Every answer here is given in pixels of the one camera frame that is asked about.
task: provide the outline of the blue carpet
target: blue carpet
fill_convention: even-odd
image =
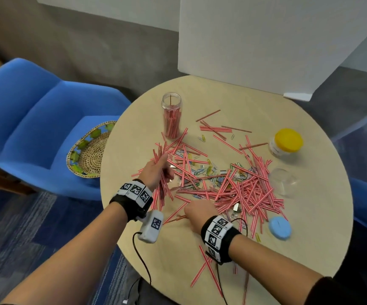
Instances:
[[[101,211],[97,201],[0,191],[0,301]],[[89,303],[120,304],[125,277],[125,259],[117,247]]]

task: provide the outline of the yellow lid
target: yellow lid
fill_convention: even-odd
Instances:
[[[289,153],[299,151],[303,146],[301,135],[290,128],[283,128],[275,134],[275,143],[281,150]]]

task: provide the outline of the sleeve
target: sleeve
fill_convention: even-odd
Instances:
[[[331,277],[322,277],[313,286],[305,305],[352,304],[367,305],[367,300],[335,282]]]

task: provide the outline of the label on jar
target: label on jar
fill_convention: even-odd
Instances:
[[[275,143],[275,139],[272,138],[269,144],[270,150],[274,155],[282,156],[287,155],[289,152],[283,151],[280,148],[278,148],[277,144]]]

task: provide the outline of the wooden tabletop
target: wooden tabletop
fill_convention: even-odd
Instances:
[[[200,124],[195,120],[217,109],[221,111],[208,117],[207,123],[251,130],[252,134],[248,135],[252,144],[268,142],[285,127],[301,133],[305,143],[303,148],[297,156],[286,161],[272,156],[267,145],[255,148],[258,156],[273,160],[269,166],[271,171],[283,168],[299,180],[293,196],[284,198],[284,213],[293,229],[291,238],[288,241],[277,240],[264,224],[260,239],[272,250],[323,275],[333,276],[347,252],[353,227],[353,202],[347,174],[324,131],[298,105],[280,95],[195,76],[173,79],[149,90],[123,113],[107,142],[100,178],[103,206],[106,207],[120,186],[131,179],[131,174],[143,168],[153,157],[155,143],[162,143],[161,100],[167,92],[176,92],[182,97],[181,129],[188,128],[184,142],[208,154],[219,169],[229,168],[232,162],[240,162],[244,167],[248,165],[244,156],[213,138],[211,132],[199,130]],[[202,134],[206,142],[198,139]],[[245,145],[244,132],[234,130],[233,134],[233,140],[232,134],[227,134],[228,143]],[[167,198],[163,209],[165,218],[181,205],[181,200]],[[148,281],[131,241],[140,226],[140,222],[130,222],[118,245],[131,265]],[[194,287],[190,287],[204,260],[198,248],[202,244],[201,239],[191,232],[187,220],[163,226],[155,244],[138,240],[135,243],[149,268],[152,285],[161,293],[182,305],[224,304],[207,268]],[[241,305],[246,273],[239,270],[234,275],[232,263],[226,263],[219,270],[227,302]],[[247,304],[276,303],[250,277]]]

